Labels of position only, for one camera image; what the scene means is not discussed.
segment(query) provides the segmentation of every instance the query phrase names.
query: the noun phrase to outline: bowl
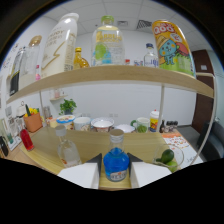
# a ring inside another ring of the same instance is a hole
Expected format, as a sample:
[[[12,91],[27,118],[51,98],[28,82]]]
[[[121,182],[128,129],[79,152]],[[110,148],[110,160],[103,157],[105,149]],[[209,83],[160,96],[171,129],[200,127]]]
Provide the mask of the bowl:
[[[91,121],[91,125],[96,128],[97,132],[109,132],[113,124],[114,120],[109,117],[99,117]]]
[[[128,124],[119,124],[118,126],[114,127],[114,129],[121,129],[124,133],[131,133],[135,130],[135,127],[132,127]]]
[[[163,152],[166,149],[171,149],[174,153],[174,158],[171,160],[173,162],[175,162],[175,164],[172,165],[168,165],[169,163],[162,163],[161,161],[159,161],[162,157]],[[161,144],[158,145],[157,149],[155,150],[154,153],[154,157],[153,157],[153,164],[158,165],[158,166],[164,166],[167,167],[172,173],[178,171],[181,169],[180,165],[183,163],[184,161],[184,153],[183,151],[175,145],[172,144]]]

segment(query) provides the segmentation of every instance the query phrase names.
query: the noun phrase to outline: white bowl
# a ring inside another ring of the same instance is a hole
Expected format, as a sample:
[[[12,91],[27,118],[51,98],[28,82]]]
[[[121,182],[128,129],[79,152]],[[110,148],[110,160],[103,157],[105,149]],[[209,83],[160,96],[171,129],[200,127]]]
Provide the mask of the white bowl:
[[[108,117],[99,117],[91,121],[91,125],[95,127],[98,132],[108,132],[113,124],[114,120]]]
[[[118,126],[114,127],[115,129],[121,129],[124,133],[131,133],[135,130],[134,127],[128,124],[119,124]]]

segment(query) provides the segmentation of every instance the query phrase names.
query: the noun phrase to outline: green plant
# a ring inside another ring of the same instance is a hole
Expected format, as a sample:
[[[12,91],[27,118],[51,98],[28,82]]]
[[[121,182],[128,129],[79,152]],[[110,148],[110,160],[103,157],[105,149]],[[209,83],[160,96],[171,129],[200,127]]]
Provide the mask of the green plant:
[[[71,112],[73,112],[74,109],[77,107],[73,99],[70,100],[64,99],[64,101],[65,101],[64,103],[60,104],[61,113],[59,113],[59,115],[63,115],[64,111],[66,110],[71,110]]]

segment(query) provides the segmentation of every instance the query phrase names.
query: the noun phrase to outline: green object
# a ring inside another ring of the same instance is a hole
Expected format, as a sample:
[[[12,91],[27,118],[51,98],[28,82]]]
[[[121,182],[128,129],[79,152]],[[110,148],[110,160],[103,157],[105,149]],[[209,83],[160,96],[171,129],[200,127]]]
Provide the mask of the green object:
[[[70,99],[70,100],[64,99],[64,101],[65,102],[63,104],[60,104],[61,113],[59,113],[59,115],[63,115],[64,112],[67,110],[71,110],[71,112],[73,112],[74,109],[77,107],[73,99]]]
[[[156,162],[160,162],[161,163],[162,162],[161,158],[157,158]]]
[[[101,23],[104,21],[104,20],[111,20],[112,22],[114,22],[114,17],[113,16],[110,16],[110,15],[106,15],[106,16],[102,16],[101,17]]]
[[[164,164],[167,164],[168,162],[173,160],[173,158],[174,152],[171,149],[166,149],[161,156],[162,163]]]
[[[104,57],[104,54],[106,54],[107,48],[104,44],[102,43],[97,43],[95,47],[95,58],[97,60],[100,60],[101,58]]]
[[[134,123],[136,123],[136,120],[133,120],[133,121],[131,122],[131,126],[132,126],[132,127],[134,127]]]
[[[147,127],[145,127],[144,125],[139,125],[137,130],[140,133],[145,133],[147,131]]]
[[[168,167],[168,169],[174,173],[177,170],[177,166],[178,164],[174,161],[169,161],[168,163],[166,163],[167,166],[172,166],[172,167]]]
[[[26,113],[27,113],[28,117],[31,116],[30,110],[29,110],[29,107],[27,106],[27,104],[26,104]]]

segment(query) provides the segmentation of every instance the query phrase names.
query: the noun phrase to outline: yellow drink bottle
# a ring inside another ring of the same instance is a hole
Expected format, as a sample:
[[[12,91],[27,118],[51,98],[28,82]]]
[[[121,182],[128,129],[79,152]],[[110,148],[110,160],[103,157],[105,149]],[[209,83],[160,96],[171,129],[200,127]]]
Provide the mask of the yellow drink bottle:
[[[74,58],[74,62],[73,62],[74,70],[78,69],[78,68],[88,68],[89,67],[88,61],[86,59],[82,58],[81,52],[82,52],[81,47],[75,48],[75,58]]]

